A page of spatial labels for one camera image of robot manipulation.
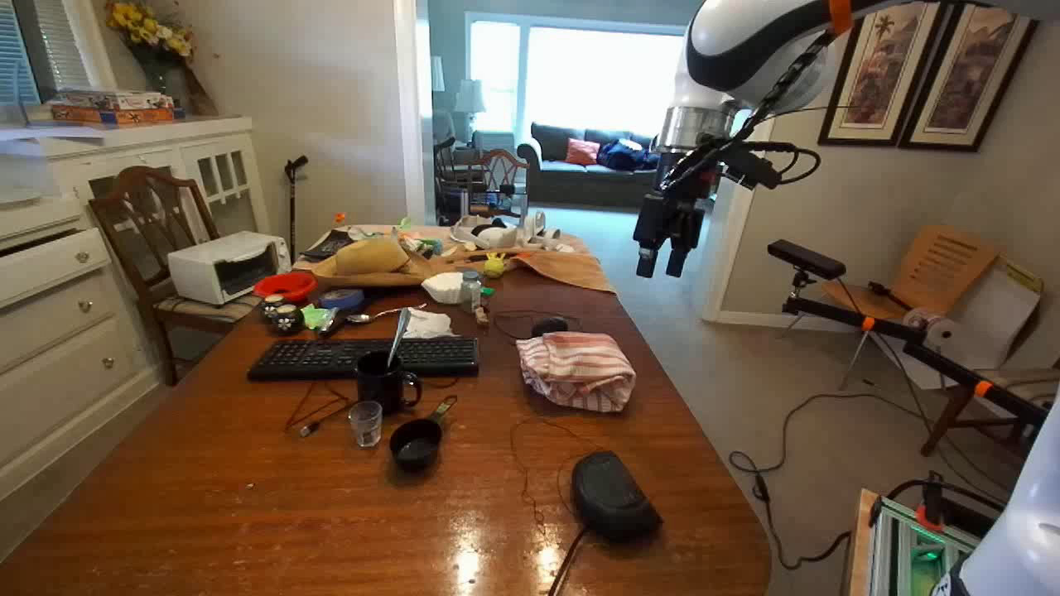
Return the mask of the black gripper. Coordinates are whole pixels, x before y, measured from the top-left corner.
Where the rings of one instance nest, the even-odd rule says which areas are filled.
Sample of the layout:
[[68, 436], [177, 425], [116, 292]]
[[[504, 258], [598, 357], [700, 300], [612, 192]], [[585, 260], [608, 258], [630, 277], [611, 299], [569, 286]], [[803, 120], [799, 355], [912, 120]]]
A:
[[652, 277], [658, 244], [669, 241], [667, 273], [683, 277], [701, 227], [701, 200], [728, 175], [738, 186], [782, 183], [782, 171], [765, 160], [765, 142], [708, 139], [689, 153], [669, 153], [658, 162], [656, 186], [646, 192], [636, 218], [636, 273]]

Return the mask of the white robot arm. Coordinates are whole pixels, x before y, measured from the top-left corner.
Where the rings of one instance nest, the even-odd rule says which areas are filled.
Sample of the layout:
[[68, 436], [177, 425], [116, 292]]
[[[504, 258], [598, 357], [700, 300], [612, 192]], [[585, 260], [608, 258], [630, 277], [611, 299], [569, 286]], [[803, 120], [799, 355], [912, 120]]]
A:
[[1056, 20], [1060, 0], [701, 0], [683, 35], [674, 102], [658, 132], [656, 186], [636, 218], [636, 273], [683, 273], [700, 244], [707, 186], [784, 186], [752, 132], [761, 120], [794, 113], [828, 77], [828, 45], [862, 16], [899, 2], [985, 2], [1030, 20]]

